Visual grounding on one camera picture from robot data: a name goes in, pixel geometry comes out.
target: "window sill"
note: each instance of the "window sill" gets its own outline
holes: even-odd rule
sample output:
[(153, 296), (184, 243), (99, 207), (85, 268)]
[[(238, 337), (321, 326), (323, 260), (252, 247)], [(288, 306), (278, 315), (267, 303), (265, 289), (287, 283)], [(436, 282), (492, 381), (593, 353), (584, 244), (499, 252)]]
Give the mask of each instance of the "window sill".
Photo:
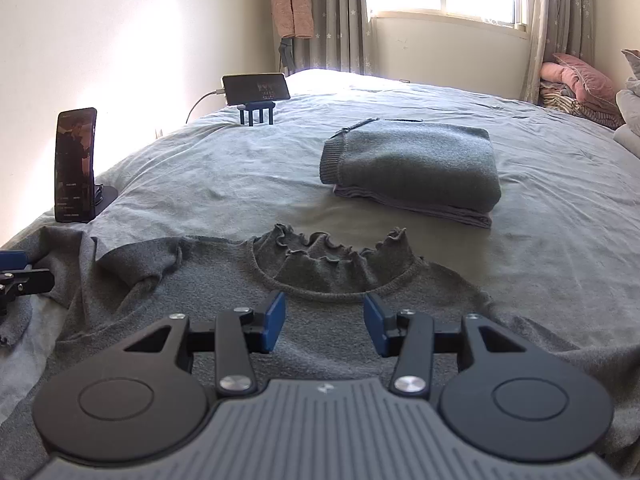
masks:
[(465, 27), (483, 28), (508, 36), (516, 36), (523, 40), (529, 39), (529, 33), (522, 30), (516, 30), (513, 27), (505, 25), (495, 25), (493, 23), (485, 23), (471, 16), (454, 16), (451, 14), (443, 14), (439, 10), (431, 9), (411, 9), (411, 10), (379, 10), (372, 15), (373, 18), (404, 18), (406, 20), (428, 20), (431, 22), (453, 23), (455, 25), (464, 25)]

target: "sweater neckline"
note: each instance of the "sweater neckline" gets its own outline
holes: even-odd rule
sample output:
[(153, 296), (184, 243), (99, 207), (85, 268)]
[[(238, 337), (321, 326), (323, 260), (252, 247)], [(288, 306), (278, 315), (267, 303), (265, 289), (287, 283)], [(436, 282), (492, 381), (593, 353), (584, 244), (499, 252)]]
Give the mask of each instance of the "sweater neckline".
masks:
[(414, 256), (405, 229), (392, 230), (375, 249), (334, 244), (325, 232), (308, 238), (276, 224), (246, 243), (252, 272), (268, 287), (316, 301), (356, 303), (366, 292), (391, 293), (425, 265)]

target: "white logo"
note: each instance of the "white logo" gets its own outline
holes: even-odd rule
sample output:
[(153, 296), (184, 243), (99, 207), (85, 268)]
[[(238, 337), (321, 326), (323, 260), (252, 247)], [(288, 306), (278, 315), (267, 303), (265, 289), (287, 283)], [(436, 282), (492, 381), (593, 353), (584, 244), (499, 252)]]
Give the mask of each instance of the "white logo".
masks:
[(322, 386), (318, 386), (318, 391), (322, 394), (328, 394), (331, 390), (335, 390), (335, 386), (329, 383), (324, 383)]

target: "beige wall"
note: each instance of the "beige wall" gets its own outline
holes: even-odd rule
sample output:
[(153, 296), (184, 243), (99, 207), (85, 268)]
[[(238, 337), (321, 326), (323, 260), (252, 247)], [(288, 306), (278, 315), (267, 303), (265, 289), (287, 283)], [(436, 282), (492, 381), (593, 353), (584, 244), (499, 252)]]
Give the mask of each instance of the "beige wall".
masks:
[(622, 48), (640, 49), (640, 0), (594, 0), (595, 67), (622, 88), (632, 75)]
[(382, 77), (519, 98), (526, 33), (447, 16), (381, 14), (374, 30)]
[(98, 173), (273, 69), (270, 0), (0, 0), (0, 245), (53, 204), (60, 111), (97, 108)]

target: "ribbed cuff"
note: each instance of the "ribbed cuff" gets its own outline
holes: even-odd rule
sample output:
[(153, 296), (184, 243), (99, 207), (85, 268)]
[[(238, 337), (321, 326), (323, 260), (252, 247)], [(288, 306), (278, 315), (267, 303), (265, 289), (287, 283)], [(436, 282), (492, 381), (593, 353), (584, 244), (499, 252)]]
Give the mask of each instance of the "ribbed cuff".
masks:
[(320, 158), (320, 180), (323, 184), (340, 184), (338, 164), (346, 146), (344, 135), (344, 133), (339, 133), (324, 142)]

